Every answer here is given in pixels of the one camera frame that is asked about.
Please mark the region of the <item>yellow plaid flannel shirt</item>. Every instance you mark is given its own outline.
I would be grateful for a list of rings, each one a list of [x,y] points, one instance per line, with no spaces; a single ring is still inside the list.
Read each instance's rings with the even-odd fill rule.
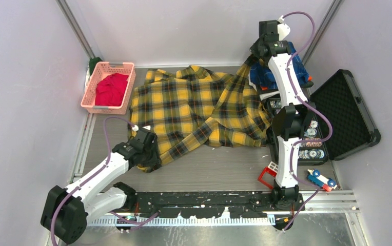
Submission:
[[[201,145],[263,147],[271,119],[249,84],[254,56],[234,74],[191,65],[175,73],[149,69],[132,93],[130,121],[150,126],[165,166]]]

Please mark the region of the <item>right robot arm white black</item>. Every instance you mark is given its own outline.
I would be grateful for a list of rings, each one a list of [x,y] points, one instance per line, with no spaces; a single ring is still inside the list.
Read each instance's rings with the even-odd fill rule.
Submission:
[[[305,95],[292,64],[293,52],[285,40],[288,31],[282,31],[283,26],[284,23],[277,20],[260,21],[259,38],[250,48],[252,54],[273,73],[281,99],[281,111],[271,123],[279,143],[278,171],[270,195],[277,210],[285,210],[299,200],[299,141],[314,115],[304,104]]]

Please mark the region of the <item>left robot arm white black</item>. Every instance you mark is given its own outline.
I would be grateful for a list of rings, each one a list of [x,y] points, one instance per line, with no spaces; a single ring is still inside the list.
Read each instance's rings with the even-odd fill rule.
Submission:
[[[54,186],[47,195],[40,224],[67,244],[76,242],[87,225],[116,209],[130,212],[136,206],[134,188],[117,182],[105,187],[131,168],[149,170],[161,166],[157,135],[150,126],[134,126],[136,135],[113,147],[94,169],[62,188]]]

